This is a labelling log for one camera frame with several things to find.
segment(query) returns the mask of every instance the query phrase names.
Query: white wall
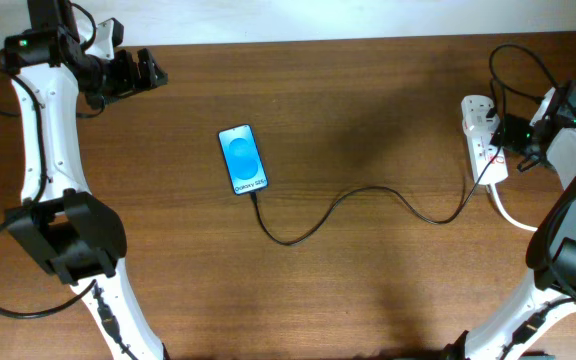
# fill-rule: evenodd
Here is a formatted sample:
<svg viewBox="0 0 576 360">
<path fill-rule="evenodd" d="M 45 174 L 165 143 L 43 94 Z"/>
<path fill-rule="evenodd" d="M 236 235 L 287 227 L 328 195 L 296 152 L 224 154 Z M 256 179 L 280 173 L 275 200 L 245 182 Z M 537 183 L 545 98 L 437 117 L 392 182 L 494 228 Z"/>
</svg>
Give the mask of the white wall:
<svg viewBox="0 0 576 360">
<path fill-rule="evenodd" d="M 576 0 L 79 0 L 115 17 L 125 45 L 205 44 L 576 30 Z M 29 27 L 0 0 L 0 48 Z"/>
</svg>

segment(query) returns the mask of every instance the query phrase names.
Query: brown tabletop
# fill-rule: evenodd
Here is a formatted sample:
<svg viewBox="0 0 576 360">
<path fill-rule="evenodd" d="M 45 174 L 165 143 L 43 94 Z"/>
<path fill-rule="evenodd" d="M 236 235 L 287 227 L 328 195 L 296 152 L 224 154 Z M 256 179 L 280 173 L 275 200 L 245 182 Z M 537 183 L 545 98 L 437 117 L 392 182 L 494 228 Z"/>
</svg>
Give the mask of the brown tabletop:
<svg viewBox="0 0 576 360">
<path fill-rule="evenodd" d="M 270 186 L 263 216 L 283 239 L 312 227 L 340 193 L 399 190 L 449 216 L 473 184 L 462 98 L 488 95 L 488 54 L 528 45 L 561 81 L 576 79 L 576 34 L 450 36 L 154 47 L 169 85 L 79 120 L 93 194 L 123 220 L 130 281 L 173 359 L 353 358 L 440 349 L 488 318 L 526 271 L 531 234 L 507 223 L 485 189 L 453 223 L 433 226 L 393 196 L 343 204 L 311 239 L 275 245 L 247 196 L 235 196 L 217 132 L 250 124 Z M 501 75 L 534 94 L 549 86 L 509 52 Z M 0 107 L 16 110 L 0 79 Z M 509 99 L 512 113 L 536 106 Z M 19 119 L 0 116 L 0 221 L 19 204 Z M 514 171 L 506 209 L 536 225 L 561 193 L 555 173 Z M 8 235 L 0 304 L 19 311 L 72 296 Z M 576 314 L 533 346 L 576 359 Z M 82 304 L 30 321 L 0 317 L 0 359 L 109 359 Z"/>
</svg>

